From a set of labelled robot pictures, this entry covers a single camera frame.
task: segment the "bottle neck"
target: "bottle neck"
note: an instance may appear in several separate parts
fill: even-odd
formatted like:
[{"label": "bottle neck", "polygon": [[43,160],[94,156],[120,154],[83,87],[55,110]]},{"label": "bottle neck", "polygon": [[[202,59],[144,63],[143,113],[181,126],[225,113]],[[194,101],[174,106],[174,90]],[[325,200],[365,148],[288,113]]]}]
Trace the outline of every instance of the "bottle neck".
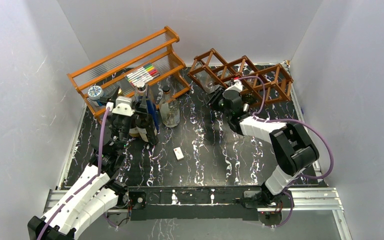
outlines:
[{"label": "bottle neck", "polygon": [[163,98],[164,100],[168,101],[169,99],[172,98],[172,94],[170,92],[164,92]]}]

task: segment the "gray wall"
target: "gray wall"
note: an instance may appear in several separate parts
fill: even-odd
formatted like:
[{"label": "gray wall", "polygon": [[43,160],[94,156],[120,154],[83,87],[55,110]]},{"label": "gray wall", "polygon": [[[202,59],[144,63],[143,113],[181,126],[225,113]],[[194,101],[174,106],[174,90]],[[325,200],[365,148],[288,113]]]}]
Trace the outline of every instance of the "gray wall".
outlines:
[{"label": "gray wall", "polygon": [[83,107],[66,74],[89,62],[55,0],[0,0],[0,240],[28,239]]},{"label": "gray wall", "polygon": [[384,1],[325,0],[291,74],[305,120],[333,148],[328,182],[353,239],[384,239]]},{"label": "gray wall", "polygon": [[187,64],[215,48],[226,60],[290,60],[322,0],[58,0],[91,61],[168,25]]}]

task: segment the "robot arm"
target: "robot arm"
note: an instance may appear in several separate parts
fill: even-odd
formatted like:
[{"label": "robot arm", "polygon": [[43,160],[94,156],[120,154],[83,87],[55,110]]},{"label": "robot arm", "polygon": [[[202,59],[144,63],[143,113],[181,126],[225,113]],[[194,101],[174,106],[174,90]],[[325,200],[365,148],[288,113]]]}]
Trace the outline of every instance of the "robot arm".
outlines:
[{"label": "robot arm", "polygon": [[31,240],[38,239],[41,232],[42,240],[78,239],[88,226],[109,209],[128,205],[129,188],[115,179],[110,179],[116,174],[124,159],[121,150],[128,139],[134,113],[132,105],[132,99],[124,96],[117,97],[115,101],[108,101],[107,106],[113,115],[110,126],[104,128],[101,172],[98,174],[97,149],[100,147],[100,134],[95,132],[90,142],[94,152],[80,178],[41,218],[34,216],[28,222],[27,228]]},{"label": "robot arm", "polygon": [[213,110],[225,113],[229,127],[235,133],[272,144],[276,169],[261,185],[261,192],[245,197],[246,200],[251,198],[257,205],[267,206],[280,198],[283,190],[319,158],[319,151],[301,124],[269,122],[249,115],[249,104],[240,95],[242,90],[242,83],[235,79],[226,90],[220,87],[213,92],[207,104]]}]

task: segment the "black marble tabletop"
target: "black marble tabletop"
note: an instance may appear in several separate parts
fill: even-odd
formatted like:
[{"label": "black marble tabletop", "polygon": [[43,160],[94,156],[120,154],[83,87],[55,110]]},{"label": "black marble tabletop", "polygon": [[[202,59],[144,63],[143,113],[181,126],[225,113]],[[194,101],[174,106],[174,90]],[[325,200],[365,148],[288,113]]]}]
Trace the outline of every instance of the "black marble tabletop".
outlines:
[{"label": "black marble tabletop", "polygon": [[[270,67],[258,65],[259,69]],[[181,74],[186,81],[189,68]],[[274,78],[274,72],[266,75]],[[178,98],[180,124],[168,128],[160,121],[159,143],[150,146],[140,138],[130,138],[117,179],[128,186],[247,186],[260,185],[276,167],[272,146],[254,137],[234,133],[221,112],[205,104],[205,92],[195,83]],[[264,119],[298,119],[292,101],[270,104],[259,115]],[[80,177],[92,155],[90,138],[100,124],[86,109],[67,178],[62,189],[70,188]],[[180,147],[184,159],[177,160],[174,148]],[[314,169],[305,172],[314,175]],[[298,179],[296,185],[317,184]]]}]

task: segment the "wooden rack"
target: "wooden rack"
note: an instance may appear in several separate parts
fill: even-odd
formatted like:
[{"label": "wooden rack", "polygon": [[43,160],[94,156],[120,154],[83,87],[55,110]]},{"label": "wooden rack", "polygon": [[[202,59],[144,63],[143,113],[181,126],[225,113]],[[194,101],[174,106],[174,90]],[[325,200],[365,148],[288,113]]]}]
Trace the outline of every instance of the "wooden rack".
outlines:
[{"label": "wooden rack", "polygon": [[[178,41],[177,33],[165,26],[160,31],[101,60],[73,73],[68,73],[67,76],[99,122],[101,122],[101,115],[105,113],[105,107],[92,104],[92,100],[87,94],[88,89],[93,85],[99,85],[104,92],[111,93],[120,87],[123,94],[131,98],[134,96],[135,90],[126,79],[127,74],[149,63],[159,71],[160,75],[151,80],[148,86],[152,89],[155,84],[167,79],[168,84],[175,89],[173,96],[178,98],[190,89],[189,84],[179,73],[186,65],[173,50],[172,44]],[[159,92],[154,88],[153,93],[158,95]]]},{"label": "wooden rack", "polygon": [[[211,68],[209,65],[212,57],[215,57],[222,65],[216,68]],[[253,71],[252,73],[248,75],[243,74],[245,64]],[[234,68],[236,65],[239,65],[238,71]],[[281,64],[276,64],[274,66],[258,70],[258,68],[251,60],[248,59],[247,56],[243,56],[228,63],[214,48],[212,48],[208,52],[194,58],[192,67],[187,74],[188,77],[190,77],[200,88],[205,89],[205,86],[202,85],[200,79],[198,79],[196,75],[201,72],[205,72],[209,77],[211,77],[215,85],[222,85],[224,88],[227,88],[228,85],[226,83],[230,82],[234,78],[247,76],[260,77],[264,86],[257,78],[251,82],[246,79],[241,80],[246,89],[244,89],[240,94],[242,96],[251,94],[256,99],[256,102],[251,105],[252,107],[256,107],[261,104],[263,97],[261,96],[260,91],[263,90],[263,87],[266,91],[264,100],[266,105],[291,100],[291,88],[294,80]],[[275,72],[274,79],[268,81],[265,74],[270,72]]]}]

